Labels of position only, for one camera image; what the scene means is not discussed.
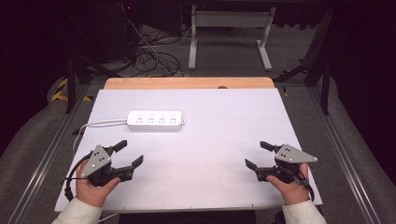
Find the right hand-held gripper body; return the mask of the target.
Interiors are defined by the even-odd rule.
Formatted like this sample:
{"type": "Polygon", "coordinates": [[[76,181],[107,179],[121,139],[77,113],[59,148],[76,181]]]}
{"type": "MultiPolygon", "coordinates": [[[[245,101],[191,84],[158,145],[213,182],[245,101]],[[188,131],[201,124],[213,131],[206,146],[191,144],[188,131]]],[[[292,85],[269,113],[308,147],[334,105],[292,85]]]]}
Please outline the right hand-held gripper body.
{"type": "Polygon", "coordinates": [[[318,159],[288,144],[274,148],[272,152],[275,153],[276,164],[269,168],[257,167],[255,174],[258,180],[266,181],[268,175],[273,175],[286,184],[296,182],[301,186],[308,186],[308,180],[300,171],[300,165],[305,162],[317,162],[318,159]]]}

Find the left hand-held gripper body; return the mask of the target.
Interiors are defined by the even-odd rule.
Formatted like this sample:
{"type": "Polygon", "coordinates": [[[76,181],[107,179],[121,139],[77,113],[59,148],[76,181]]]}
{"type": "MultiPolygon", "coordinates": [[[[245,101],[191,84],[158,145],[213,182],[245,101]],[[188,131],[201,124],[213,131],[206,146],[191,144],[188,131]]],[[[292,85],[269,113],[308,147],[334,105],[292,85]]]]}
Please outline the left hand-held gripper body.
{"type": "Polygon", "coordinates": [[[91,153],[80,177],[88,179],[96,187],[102,187],[114,178],[119,178],[121,182],[131,180],[134,174],[131,165],[121,168],[111,167],[111,155],[114,153],[113,147],[97,145],[91,153]]]}

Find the person's left hand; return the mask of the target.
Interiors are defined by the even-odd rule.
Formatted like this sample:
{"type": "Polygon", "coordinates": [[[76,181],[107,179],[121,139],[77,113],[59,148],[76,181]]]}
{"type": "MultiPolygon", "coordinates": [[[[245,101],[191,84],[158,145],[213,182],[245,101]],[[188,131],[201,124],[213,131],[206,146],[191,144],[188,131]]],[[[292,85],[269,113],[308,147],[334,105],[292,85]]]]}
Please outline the person's left hand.
{"type": "Polygon", "coordinates": [[[97,188],[88,179],[78,179],[76,182],[76,196],[83,203],[94,207],[102,207],[107,196],[119,183],[120,179],[114,178],[103,187],[97,188]]]}

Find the person's right hand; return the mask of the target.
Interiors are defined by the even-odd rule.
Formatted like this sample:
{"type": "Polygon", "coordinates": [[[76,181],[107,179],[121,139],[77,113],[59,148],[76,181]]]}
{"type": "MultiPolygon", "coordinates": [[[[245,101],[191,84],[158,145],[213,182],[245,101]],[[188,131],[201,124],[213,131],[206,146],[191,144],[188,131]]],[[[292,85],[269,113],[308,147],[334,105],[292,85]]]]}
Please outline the person's right hand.
{"type": "Polygon", "coordinates": [[[273,175],[268,175],[266,180],[280,192],[285,205],[303,203],[310,199],[309,190],[296,182],[286,184],[273,175]]]}

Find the white power strip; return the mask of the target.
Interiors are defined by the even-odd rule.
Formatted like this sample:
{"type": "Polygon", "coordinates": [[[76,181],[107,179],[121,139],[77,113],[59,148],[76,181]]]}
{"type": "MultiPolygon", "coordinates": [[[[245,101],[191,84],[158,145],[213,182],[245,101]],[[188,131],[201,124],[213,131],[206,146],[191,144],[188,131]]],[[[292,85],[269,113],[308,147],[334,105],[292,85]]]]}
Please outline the white power strip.
{"type": "Polygon", "coordinates": [[[134,110],[127,117],[127,125],[133,131],[178,131],[184,124],[182,113],[174,110],[134,110]]]}

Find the black metal stand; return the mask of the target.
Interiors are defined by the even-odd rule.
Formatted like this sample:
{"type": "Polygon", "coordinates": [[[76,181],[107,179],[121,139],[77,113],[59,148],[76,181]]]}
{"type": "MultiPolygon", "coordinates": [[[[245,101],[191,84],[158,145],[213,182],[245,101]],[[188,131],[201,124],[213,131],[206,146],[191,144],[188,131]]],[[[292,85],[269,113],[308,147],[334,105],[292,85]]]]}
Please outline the black metal stand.
{"type": "Polygon", "coordinates": [[[78,78],[79,82],[82,84],[90,84],[92,81],[89,67],[98,71],[101,75],[105,75],[107,77],[118,76],[115,72],[110,71],[101,64],[96,63],[84,55],[73,54],[68,61],[65,76],[67,78],[68,97],[66,114],[69,114],[77,104],[76,78],[78,78]]]}
{"type": "Polygon", "coordinates": [[[303,71],[306,72],[304,84],[307,87],[314,87],[321,79],[320,107],[325,115],[329,114],[328,98],[331,75],[324,47],[328,39],[328,29],[332,22],[333,12],[333,8],[325,11],[301,64],[290,71],[284,71],[279,77],[273,79],[274,82],[280,83],[303,71]]]}

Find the yellow black hazard tape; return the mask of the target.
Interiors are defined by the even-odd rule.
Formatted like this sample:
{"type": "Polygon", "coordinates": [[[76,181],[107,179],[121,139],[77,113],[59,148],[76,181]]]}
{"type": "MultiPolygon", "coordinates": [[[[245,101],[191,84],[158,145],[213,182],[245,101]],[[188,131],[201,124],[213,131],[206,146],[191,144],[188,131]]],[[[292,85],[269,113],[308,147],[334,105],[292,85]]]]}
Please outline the yellow black hazard tape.
{"type": "MultiPolygon", "coordinates": [[[[55,93],[52,95],[52,97],[50,99],[51,101],[58,101],[58,100],[59,101],[68,101],[68,96],[62,94],[64,88],[66,87],[67,81],[68,81],[67,77],[63,77],[63,79],[59,83],[55,93]]],[[[91,101],[93,101],[93,96],[84,96],[83,101],[91,102],[91,101]]]]}

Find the aluminium floor rail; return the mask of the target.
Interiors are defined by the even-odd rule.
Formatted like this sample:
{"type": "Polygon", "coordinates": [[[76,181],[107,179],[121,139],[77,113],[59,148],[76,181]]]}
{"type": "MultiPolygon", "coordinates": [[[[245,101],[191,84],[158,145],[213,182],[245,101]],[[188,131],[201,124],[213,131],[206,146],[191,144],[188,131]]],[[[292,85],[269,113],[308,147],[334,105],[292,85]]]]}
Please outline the aluminium floor rail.
{"type": "Polygon", "coordinates": [[[88,84],[82,84],[81,86],[76,88],[74,105],[66,110],[61,124],[58,126],[55,135],[52,137],[51,142],[47,147],[42,160],[34,169],[33,175],[24,193],[19,199],[19,202],[16,205],[12,215],[8,219],[7,224],[22,223],[60,149],[61,143],[63,142],[65,137],[65,132],[69,128],[70,123],[75,116],[76,111],[80,103],[82,102],[85,94],[87,93],[89,87],[90,86],[88,84]]]}
{"type": "Polygon", "coordinates": [[[361,178],[359,177],[354,165],[352,164],[347,152],[342,144],[342,141],[335,130],[331,118],[324,113],[324,110],[320,104],[320,97],[315,88],[308,87],[308,94],[311,100],[314,102],[320,117],[325,125],[326,132],[330,136],[330,141],[332,144],[332,149],[335,153],[337,160],[346,176],[346,181],[358,203],[358,206],[364,216],[367,224],[382,224],[375,208],[364,188],[361,178]]]}

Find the white metal table frame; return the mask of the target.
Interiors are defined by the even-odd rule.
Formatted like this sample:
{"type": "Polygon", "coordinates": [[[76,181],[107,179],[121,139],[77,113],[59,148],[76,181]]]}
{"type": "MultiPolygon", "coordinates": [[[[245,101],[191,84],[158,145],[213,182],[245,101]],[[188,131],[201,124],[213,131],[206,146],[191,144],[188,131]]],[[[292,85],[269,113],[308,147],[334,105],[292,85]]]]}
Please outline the white metal table frame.
{"type": "Polygon", "coordinates": [[[198,27],[241,27],[263,29],[262,38],[256,41],[257,48],[262,58],[262,64],[266,71],[272,71],[273,67],[266,50],[266,42],[271,30],[276,8],[271,7],[264,12],[231,12],[231,11],[204,11],[198,10],[196,5],[191,7],[191,43],[188,68],[196,68],[197,46],[196,29],[198,27]]]}

